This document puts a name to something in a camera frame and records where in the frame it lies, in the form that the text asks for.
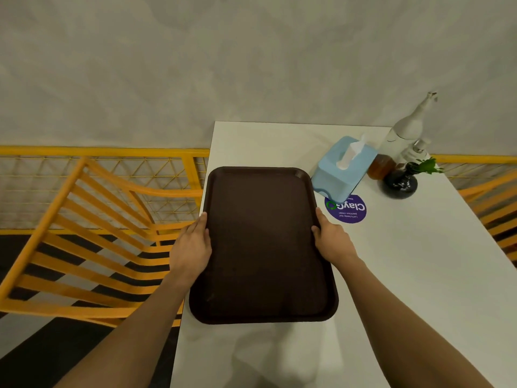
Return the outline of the person's left hand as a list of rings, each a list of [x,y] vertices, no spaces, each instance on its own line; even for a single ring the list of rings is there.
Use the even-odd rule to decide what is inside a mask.
[[[189,287],[205,270],[212,253],[209,232],[195,234],[194,223],[181,230],[170,251],[171,276]]]

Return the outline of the person's right hand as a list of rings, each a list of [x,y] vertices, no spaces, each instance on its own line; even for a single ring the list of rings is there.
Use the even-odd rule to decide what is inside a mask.
[[[333,224],[331,228],[320,230],[318,226],[312,226],[315,246],[322,257],[340,271],[352,267],[359,262],[359,256],[343,227]]]

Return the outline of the dark brown plastic tray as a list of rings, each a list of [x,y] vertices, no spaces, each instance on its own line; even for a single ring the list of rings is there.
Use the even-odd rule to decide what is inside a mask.
[[[326,321],[339,296],[315,246],[310,176],[298,168],[218,167],[205,182],[212,254],[189,294],[203,324]]]

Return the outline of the person's right forearm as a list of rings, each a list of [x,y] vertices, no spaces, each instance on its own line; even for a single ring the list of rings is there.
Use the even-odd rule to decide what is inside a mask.
[[[474,365],[387,289],[356,255],[332,259],[391,388],[494,388]]]

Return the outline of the person's left forearm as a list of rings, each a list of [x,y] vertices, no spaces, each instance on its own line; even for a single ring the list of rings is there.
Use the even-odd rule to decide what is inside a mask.
[[[54,388],[148,388],[167,336],[197,278],[172,269],[158,289]]]

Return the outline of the round purple sticker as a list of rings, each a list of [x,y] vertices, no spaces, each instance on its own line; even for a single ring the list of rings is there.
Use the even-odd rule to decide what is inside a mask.
[[[324,203],[329,215],[342,223],[359,223],[367,215],[366,204],[358,195],[350,195],[343,203],[325,198]]]

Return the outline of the blue tissue box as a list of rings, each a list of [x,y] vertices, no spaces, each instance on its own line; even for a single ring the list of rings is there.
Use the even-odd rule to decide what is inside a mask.
[[[357,140],[351,136],[341,138],[320,159],[311,178],[315,192],[337,203],[347,200],[378,154],[374,147],[366,143],[362,152],[352,161],[348,169],[338,169],[336,163],[341,159],[349,144]]]

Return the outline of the white tissue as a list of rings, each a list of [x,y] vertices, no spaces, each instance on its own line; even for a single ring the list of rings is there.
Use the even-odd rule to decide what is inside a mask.
[[[341,159],[336,163],[338,169],[346,170],[352,164],[352,161],[362,152],[366,144],[366,134],[361,138],[349,144]]]

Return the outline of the amber liquid pump bottle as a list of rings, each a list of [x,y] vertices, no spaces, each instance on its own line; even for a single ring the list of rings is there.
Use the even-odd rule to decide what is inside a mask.
[[[382,180],[395,169],[403,169],[408,163],[419,163],[428,159],[431,139],[421,137],[416,141],[405,139],[387,141],[381,147],[367,170],[367,175],[376,181]]]

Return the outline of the black round vase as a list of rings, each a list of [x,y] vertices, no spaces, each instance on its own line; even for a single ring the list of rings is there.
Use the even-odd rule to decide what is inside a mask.
[[[387,174],[380,183],[385,195],[392,199],[404,200],[415,194],[418,188],[416,174],[418,165],[408,162],[403,168],[395,169]]]

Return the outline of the yellow slatted chair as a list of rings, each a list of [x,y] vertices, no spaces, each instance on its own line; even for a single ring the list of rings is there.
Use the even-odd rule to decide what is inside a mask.
[[[517,169],[459,194],[517,268]]]
[[[116,327],[169,272],[169,252],[180,230],[134,228],[130,234],[69,199],[102,208],[120,224],[130,222],[80,188],[80,164],[36,229],[0,274],[0,319],[67,318]]]

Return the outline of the green plant sprig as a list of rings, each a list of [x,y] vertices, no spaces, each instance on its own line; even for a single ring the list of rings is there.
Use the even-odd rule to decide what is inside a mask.
[[[416,162],[408,163],[414,174],[442,174],[443,169],[436,163],[436,158],[430,157],[425,160],[417,159]]]

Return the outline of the clear glass spray bottle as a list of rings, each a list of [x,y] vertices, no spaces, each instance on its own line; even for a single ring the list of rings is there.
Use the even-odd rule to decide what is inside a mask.
[[[378,153],[396,160],[406,148],[415,143],[422,136],[424,117],[437,100],[437,91],[428,92],[408,116],[395,123]]]

